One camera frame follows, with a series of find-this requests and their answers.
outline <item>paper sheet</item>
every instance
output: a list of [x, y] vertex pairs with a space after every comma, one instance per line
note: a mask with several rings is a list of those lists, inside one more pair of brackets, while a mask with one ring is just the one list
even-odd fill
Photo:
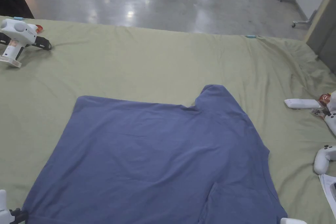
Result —
[[328, 200], [331, 210], [333, 211], [334, 216], [336, 218], [336, 188], [335, 188], [336, 177], [322, 174], [322, 175], [319, 175], [319, 178], [320, 178], [326, 199]]

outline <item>green bedsheet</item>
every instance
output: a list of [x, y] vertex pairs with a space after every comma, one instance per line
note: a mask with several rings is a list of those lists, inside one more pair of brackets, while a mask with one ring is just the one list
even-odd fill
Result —
[[[20, 69], [0, 65], [0, 188], [21, 207], [67, 124], [75, 100], [94, 95], [190, 106], [207, 84], [224, 85], [270, 150], [281, 204], [308, 224], [336, 223], [313, 172], [335, 137], [288, 98], [318, 98], [336, 78], [301, 41], [114, 27], [50, 20], [52, 51], [25, 48]], [[5, 50], [0, 45], [0, 54]], [[330, 175], [336, 175], [331, 164]]]

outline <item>handheld controller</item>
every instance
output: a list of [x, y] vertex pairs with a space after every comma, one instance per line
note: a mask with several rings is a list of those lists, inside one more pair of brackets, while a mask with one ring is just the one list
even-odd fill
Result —
[[12, 67], [19, 68], [21, 63], [17, 61], [23, 49], [27, 45], [36, 46], [43, 50], [51, 50], [50, 42], [37, 36], [37, 26], [23, 21], [6, 18], [1, 23], [0, 44], [7, 45], [0, 61]]
[[330, 160], [336, 160], [336, 147], [325, 145], [316, 154], [314, 171], [319, 175], [325, 174]]
[[336, 111], [327, 112], [324, 121], [336, 136]]

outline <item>t-shirt sleeve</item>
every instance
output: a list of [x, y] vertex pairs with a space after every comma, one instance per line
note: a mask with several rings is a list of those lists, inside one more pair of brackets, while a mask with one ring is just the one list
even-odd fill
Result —
[[195, 100], [200, 111], [241, 114], [244, 113], [237, 101], [222, 85], [207, 85]]

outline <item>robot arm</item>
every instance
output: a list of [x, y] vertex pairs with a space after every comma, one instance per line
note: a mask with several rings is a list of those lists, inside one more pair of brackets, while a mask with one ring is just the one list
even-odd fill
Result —
[[5, 52], [0, 56], [0, 61], [19, 68], [21, 63], [17, 61], [23, 49], [27, 45], [33, 45], [43, 50], [51, 50], [50, 42], [37, 36], [37, 26], [27, 24], [20, 20], [6, 18], [1, 24], [0, 43], [8, 45]]
[[0, 224], [18, 224], [27, 220], [27, 211], [21, 211], [19, 208], [14, 211], [7, 209], [6, 197], [6, 191], [0, 190]]

